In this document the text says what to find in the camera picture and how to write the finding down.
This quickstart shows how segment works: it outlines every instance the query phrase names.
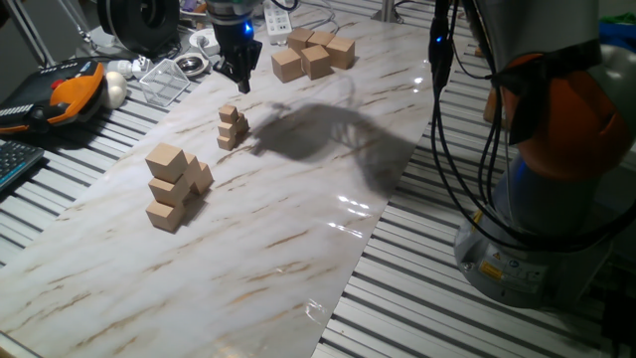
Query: white ball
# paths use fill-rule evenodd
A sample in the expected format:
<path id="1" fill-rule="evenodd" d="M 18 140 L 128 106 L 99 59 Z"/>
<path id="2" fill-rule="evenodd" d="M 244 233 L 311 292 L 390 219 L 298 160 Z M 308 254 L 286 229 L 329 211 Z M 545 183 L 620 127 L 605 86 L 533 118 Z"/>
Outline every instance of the white ball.
<path id="1" fill-rule="evenodd" d="M 126 79 L 117 72 L 109 72 L 106 74 L 106 83 L 108 84 L 108 87 L 119 87 L 121 88 L 124 92 L 126 92 L 126 89 L 128 88 L 128 83 L 126 82 Z"/>
<path id="2" fill-rule="evenodd" d="M 118 109 L 126 100 L 126 91 L 120 87 L 108 86 L 108 91 L 103 102 L 103 106 L 108 109 Z"/>

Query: wooden cube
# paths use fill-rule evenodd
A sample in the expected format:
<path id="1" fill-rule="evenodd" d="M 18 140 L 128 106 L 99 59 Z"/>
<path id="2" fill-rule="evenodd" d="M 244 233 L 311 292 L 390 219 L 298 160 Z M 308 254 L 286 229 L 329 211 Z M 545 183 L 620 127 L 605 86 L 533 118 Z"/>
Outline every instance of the wooden cube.
<path id="1" fill-rule="evenodd" d="M 223 123 L 234 124 L 239 119 L 239 112 L 235 106 L 226 104 L 219 109 L 219 117 Z"/>
<path id="2" fill-rule="evenodd" d="M 188 168 L 183 173 L 186 177 L 186 181 L 188 182 L 188 187 L 195 183 L 195 180 L 201 174 L 201 169 L 199 168 L 199 159 L 194 154 L 185 153 L 186 160 L 188 161 Z"/>
<path id="3" fill-rule="evenodd" d="M 307 40 L 307 47 L 310 48 L 313 46 L 320 45 L 324 49 L 325 47 L 327 47 L 327 45 L 329 45 L 329 43 L 331 42 L 331 40 L 333 40 L 335 36 L 336 35 L 332 33 L 324 32 L 324 31 L 316 31 L 314 32 L 313 35 L 311 35 L 309 40 Z"/>
<path id="4" fill-rule="evenodd" d="M 188 167 L 183 150 L 166 143 L 159 143 L 146 157 L 146 163 L 155 178 L 173 184 Z"/>
<path id="5" fill-rule="evenodd" d="M 152 178 L 148 186 L 155 197 L 155 201 L 169 206 L 177 206 L 183 203 L 186 195 L 190 192 L 190 185 L 188 185 L 185 175 L 182 175 L 175 184 Z"/>
<path id="6" fill-rule="evenodd" d="M 219 144 L 219 148 L 225 150 L 232 150 L 237 144 L 237 139 L 235 137 L 217 137 L 217 142 Z"/>
<path id="7" fill-rule="evenodd" d="M 271 55 L 271 66 L 284 84 L 303 76 L 300 56 L 292 49 Z"/>
<path id="8" fill-rule="evenodd" d="M 208 164 L 199 163 L 199 166 L 201 174 L 199 175 L 199 178 L 197 178 L 197 181 L 195 181 L 195 183 L 190 187 L 190 191 L 201 195 L 210 188 L 210 185 L 212 185 L 212 182 L 214 182 L 215 179 L 212 176 L 212 172 L 210 171 Z"/>
<path id="9" fill-rule="evenodd" d="M 356 58 L 356 42 L 336 36 L 327 45 L 327 53 L 331 59 L 331 66 L 347 70 Z"/>
<path id="10" fill-rule="evenodd" d="M 300 52 L 302 70 L 310 80 L 323 78 L 333 73 L 329 54 L 322 46 L 314 46 Z"/>
<path id="11" fill-rule="evenodd" d="M 300 51 L 307 48 L 307 40 L 314 34 L 312 30 L 296 28 L 287 36 L 287 47 L 300 55 Z"/>
<path id="12" fill-rule="evenodd" d="M 174 233 L 181 224 L 183 217 L 186 216 L 186 208 L 183 204 L 171 207 L 153 201 L 146 208 L 146 214 L 152 226 Z"/>
<path id="13" fill-rule="evenodd" d="M 219 123 L 219 135 L 225 138 L 232 138 L 237 135 L 237 125 L 221 122 Z"/>
<path id="14" fill-rule="evenodd" d="M 237 134 L 245 134 L 249 130 L 249 122 L 243 113 L 238 114 Z"/>

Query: white device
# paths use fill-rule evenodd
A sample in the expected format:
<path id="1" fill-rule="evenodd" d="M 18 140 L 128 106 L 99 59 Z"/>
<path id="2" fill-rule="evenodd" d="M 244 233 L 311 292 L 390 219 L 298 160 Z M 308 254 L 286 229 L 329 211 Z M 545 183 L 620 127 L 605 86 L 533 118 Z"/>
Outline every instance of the white device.
<path id="1" fill-rule="evenodd" d="M 265 0 L 262 6 L 269 43 L 271 45 L 283 45 L 287 42 L 287 36 L 291 34 L 292 30 L 289 13 L 272 4 L 269 0 Z"/>
<path id="2" fill-rule="evenodd" d="M 203 29 L 192 34 L 192 36 L 190 36 L 190 46 L 195 49 L 199 48 L 199 38 L 202 37 L 205 40 L 203 41 L 203 48 L 201 50 L 208 56 L 218 54 L 220 47 L 219 43 L 217 42 L 217 38 L 215 37 L 215 30 L 212 28 Z"/>

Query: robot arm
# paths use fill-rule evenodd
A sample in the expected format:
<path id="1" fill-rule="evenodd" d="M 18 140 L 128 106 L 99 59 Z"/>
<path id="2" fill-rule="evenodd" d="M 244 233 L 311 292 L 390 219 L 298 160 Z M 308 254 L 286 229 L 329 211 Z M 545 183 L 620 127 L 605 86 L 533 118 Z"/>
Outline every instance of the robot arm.
<path id="1" fill-rule="evenodd" d="M 262 43 L 254 39 L 251 13 L 260 0 L 207 0 L 221 60 L 214 71 L 225 75 L 248 93 L 250 73 L 256 68 Z"/>

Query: tabletop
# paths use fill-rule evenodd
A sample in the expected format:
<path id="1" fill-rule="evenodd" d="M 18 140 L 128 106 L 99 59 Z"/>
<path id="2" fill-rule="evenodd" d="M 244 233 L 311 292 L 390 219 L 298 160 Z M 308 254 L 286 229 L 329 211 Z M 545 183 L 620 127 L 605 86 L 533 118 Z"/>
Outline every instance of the tabletop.
<path id="1" fill-rule="evenodd" d="M 282 84 L 260 29 L 250 93 L 210 76 L 0 270 L 0 330 L 45 357 L 309 357 L 432 107 L 425 30 L 336 20 L 351 69 Z M 251 125 L 232 152 L 226 103 Z M 145 213 L 160 142 L 215 177 L 175 234 Z"/>

